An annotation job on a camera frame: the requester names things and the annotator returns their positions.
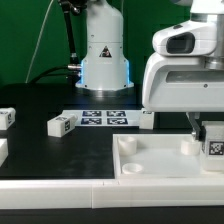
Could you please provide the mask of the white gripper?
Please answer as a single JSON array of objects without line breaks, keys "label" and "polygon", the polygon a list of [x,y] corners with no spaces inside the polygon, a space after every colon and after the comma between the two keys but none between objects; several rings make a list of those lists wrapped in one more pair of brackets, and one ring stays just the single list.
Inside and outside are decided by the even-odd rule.
[{"label": "white gripper", "polygon": [[145,68],[142,104],[151,112],[187,112],[192,136],[199,141],[199,112],[224,112],[224,71],[206,69],[203,57],[154,53]]}]

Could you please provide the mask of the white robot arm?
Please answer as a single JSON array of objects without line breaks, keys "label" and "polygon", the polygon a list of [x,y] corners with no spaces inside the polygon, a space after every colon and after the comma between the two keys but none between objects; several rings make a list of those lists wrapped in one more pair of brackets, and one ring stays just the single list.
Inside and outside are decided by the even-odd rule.
[{"label": "white robot arm", "polygon": [[[224,112],[224,0],[171,0],[191,8],[186,22],[154,34],[142,104],[150,112]],[[123,55],[123,17],[106,0],[86,0],[87,55],[72,63],[77,87],[98,96],[133,86]]]}]

